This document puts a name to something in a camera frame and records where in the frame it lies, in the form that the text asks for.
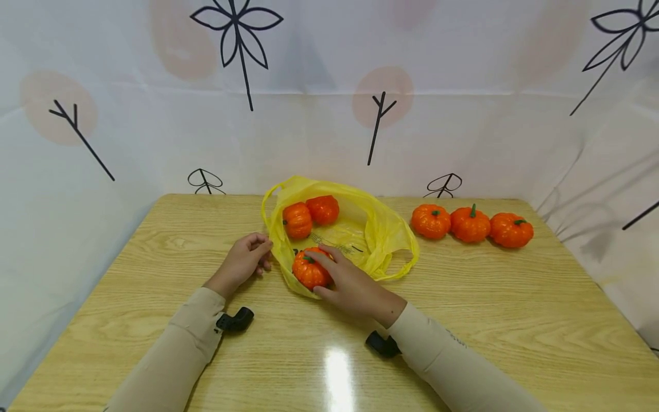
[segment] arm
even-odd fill
[[[215,323],[225,298],[252,274],[270,269],[271,248],[259,233],[239,239],[213,277],[176,312],[104,412],[182,412],[219,345],[222,331]]]
[[[410,303],[388,332],[408,366],[452,411],[546,410],[508,375]]]
[[[378,285],[337,249],[320,248],[333,260],[307,254],[328,270],[335,289],[315,287],[314,292],[349,314],[371,317],[387,328],[405,362],[453,412],[545,411],[524,388],[442,325]]]

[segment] long sleeve shirt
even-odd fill
[[[200,288],[110,399],[104,412],[183,412],[211,361],[225,300]],[[524,388],[412,304],[389,328],[405,362],[453,412],[536,412],[545,408]]]

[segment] orange pumpkin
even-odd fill
[[[314,197],[306,201],[311,218],[319,225],[331,225],[339,217],[339,203],[332,195]]]
[[[451,215],[436,204],[422,204],[412,212],[412,228],[429,239],[441,239],[451,230]]]
[[[462,242],[481,242],[490,234],[490,229],[490,219],[476,210],[475,203],[470,208],[456,209],[451,213],[451,232]]]
[[[524,247],[533,238],[533,225],[514,213],[497,213],[490,224],[490,237],[503,247]]]
[[[311,250],[329,256],[328,253],[317,247],[310,247],[305,250]],[[325,270],[320,263],[311,259],[311,257],[305,256],[304,250],[300,250],[300,252],[295,255],[293,261],[293,275],[310,291],[313,291],[316,286],[327,287],[331,283],[331,276],[328,271]]]
[[[311,234],[314,224],[306,204],[298,202],[284,209],[283,224],[286,233],[292,239],[304,239]]]

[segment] person's left hand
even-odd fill
[[[251,275],[260,276],[264,270],[270,271],[270,249],[272,241],[262,233],[251,233],[238,239],[204,287],[224,299],[230,298]]]

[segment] hand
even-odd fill
[[[251,275],[261,276],[264,270],[270,271],[270,249],[272,241],[261,233],[252,233],[238,239],[204,287],[224,299],[230,298]]]
[[[333,247],[318,245],[329,253],[330,259],[322,253],[304,254],[320,263],[334,281],[334,290],[316,286],[314,293],[323,300],[353,316],[368,316],[383,327],[390,328],[401,316],[407,302],[394,292],[378,285],[363,270],[356,267],[348,258]]]

